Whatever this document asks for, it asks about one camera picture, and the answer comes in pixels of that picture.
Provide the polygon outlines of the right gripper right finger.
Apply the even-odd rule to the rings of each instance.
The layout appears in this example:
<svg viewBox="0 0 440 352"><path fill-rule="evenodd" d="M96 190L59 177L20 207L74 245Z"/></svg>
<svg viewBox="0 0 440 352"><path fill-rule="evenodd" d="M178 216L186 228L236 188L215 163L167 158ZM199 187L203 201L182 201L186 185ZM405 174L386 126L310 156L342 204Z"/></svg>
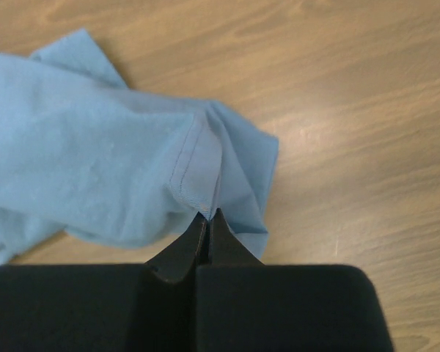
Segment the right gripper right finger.
<svg viewBox="0 0 440 352"><path fill-rule="evenodd" d="M209 223L208 262L211 265L263 266L233 235L220 208Z"/></svg>

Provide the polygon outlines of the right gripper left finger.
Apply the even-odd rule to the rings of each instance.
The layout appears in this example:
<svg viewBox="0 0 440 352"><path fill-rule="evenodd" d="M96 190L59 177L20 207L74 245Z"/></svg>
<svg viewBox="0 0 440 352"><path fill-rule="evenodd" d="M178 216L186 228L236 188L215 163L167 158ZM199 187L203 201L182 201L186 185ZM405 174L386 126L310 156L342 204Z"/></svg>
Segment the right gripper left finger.
<svg viewBox="0 0 440 352"><path fill-rule="evenodd" d="M208 220L198 213L187 230L145 264L162 282L182 282L193 271L205 249Z"/></svg>

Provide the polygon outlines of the grey-blue t shirt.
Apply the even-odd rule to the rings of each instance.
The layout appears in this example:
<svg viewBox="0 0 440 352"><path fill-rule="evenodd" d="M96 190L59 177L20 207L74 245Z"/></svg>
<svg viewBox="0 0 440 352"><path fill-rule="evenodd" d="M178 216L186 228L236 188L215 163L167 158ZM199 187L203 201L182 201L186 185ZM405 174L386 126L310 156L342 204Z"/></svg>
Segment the grey-blue t shirt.
<svg viewBox="0 0 440 352"><path fill-rule="evenodd" d="M217 209L260 257L278 149L223 103L128 88L85 30L0 53L0 265L61 230L142 247Z"/></svg>

